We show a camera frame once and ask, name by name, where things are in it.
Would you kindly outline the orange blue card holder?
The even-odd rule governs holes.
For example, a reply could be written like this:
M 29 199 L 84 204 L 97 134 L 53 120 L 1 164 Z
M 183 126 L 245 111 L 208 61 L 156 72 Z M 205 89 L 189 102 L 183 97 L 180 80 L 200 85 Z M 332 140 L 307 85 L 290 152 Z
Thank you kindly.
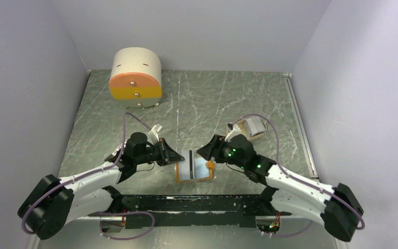
M 182 150 L 184 161 L 176 163 L 178 183 L 198 182 L 214 178 L 215 163 L 200 157 L 195 150 Z

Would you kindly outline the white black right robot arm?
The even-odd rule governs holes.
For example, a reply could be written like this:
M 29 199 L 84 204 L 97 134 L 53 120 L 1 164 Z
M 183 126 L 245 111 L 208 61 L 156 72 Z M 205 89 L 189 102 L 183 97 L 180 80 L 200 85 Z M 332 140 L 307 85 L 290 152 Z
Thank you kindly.
M 259 201 L 263 214 L 296 214 L 322 225 L 330 235 L 344 242 L 350 242 L 355 231 L 364 227 L 363 208 L 347 185 L 323 184 L 287 170 L 278 161 L 257 153 L 243 135 L 230 141 L 214 135 L 197 153 L 207 161 L 241 168 L 251 181 L 272 189 L 272 195 Z

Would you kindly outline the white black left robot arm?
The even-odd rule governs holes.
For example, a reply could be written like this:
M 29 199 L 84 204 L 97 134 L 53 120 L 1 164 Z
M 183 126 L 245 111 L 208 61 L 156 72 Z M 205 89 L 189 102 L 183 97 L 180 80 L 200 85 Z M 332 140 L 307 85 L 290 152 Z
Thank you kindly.
M 98 167 L 62 178 L 43 177 L 17 212 L 22 230 L 46 240 L 80 217 L 94 213 L 115 216 L 127 208 L 114 186 L 134 175 L 138 165 L 182 161 L 184 157 L 164 138 L 151 143 L 146 134 L 135 132 Z

